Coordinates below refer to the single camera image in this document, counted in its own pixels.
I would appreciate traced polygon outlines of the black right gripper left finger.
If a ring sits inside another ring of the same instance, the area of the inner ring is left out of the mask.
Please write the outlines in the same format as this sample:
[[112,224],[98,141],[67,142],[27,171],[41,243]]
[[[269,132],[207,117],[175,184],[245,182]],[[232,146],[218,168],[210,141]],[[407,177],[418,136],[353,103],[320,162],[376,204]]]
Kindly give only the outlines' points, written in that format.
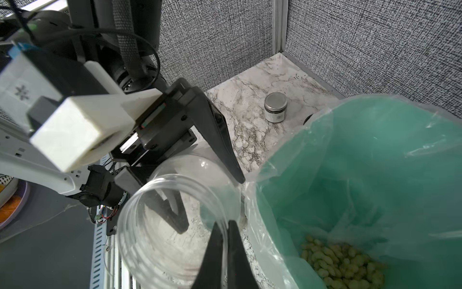
[[192,289],[220,289],[223,265],[223,235],[217,223],[214,224],[203,257],[202,265]]

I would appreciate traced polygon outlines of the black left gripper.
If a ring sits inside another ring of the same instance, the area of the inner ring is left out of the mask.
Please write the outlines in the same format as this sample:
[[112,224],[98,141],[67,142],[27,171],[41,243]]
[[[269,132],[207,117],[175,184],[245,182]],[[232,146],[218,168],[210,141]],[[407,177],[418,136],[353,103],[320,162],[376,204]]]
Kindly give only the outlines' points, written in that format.
[[[187,112],[179,103],[186,93]],[[197,140],[191,131],[193,125],[233,178],[244,183],[244,173],[233,151],[226,118],[198,87],[179,78],[136,120],[133,132],[110,152],[114,161],[127,165],[111,174],[109,193],[122,195],[128,192],[130,198],[141,194],[138,191],[149,182],[163,161]],[[188,230],[189,221],[179,191],[149,189],[147,197],[144,203],[148,208],[178,234]]]

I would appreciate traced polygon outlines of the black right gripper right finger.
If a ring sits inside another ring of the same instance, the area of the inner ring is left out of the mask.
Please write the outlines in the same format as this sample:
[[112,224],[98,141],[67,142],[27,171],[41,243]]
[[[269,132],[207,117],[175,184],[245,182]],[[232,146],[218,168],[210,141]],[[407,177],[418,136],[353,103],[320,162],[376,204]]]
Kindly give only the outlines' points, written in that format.
[[259,289],[236,221],[229,221],[227,235],[227,287],[229,289]]

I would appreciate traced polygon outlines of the clear jar with peanuts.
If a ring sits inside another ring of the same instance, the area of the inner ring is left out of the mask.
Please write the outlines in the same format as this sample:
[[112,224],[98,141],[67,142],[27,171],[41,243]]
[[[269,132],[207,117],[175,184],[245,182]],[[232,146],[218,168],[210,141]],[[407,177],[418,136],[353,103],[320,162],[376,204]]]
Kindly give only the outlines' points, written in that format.
[[117,244],[144,289],[188,289],[214,225],[241,220],[238,183],[213,153],[180,154],[160,164],[125,205]]

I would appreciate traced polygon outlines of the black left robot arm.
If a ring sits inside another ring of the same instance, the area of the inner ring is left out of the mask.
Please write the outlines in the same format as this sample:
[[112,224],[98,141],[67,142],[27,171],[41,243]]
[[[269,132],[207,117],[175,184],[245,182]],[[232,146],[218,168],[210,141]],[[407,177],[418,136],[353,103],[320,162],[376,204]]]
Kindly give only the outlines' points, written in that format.
[[1,221],[36,183],[82,203],[116,232],[125,202],[196,140],[245,181],[225,117],[198,88],[167,84],[161,1],[69,1],[68,13],[4,6],[1,19]]

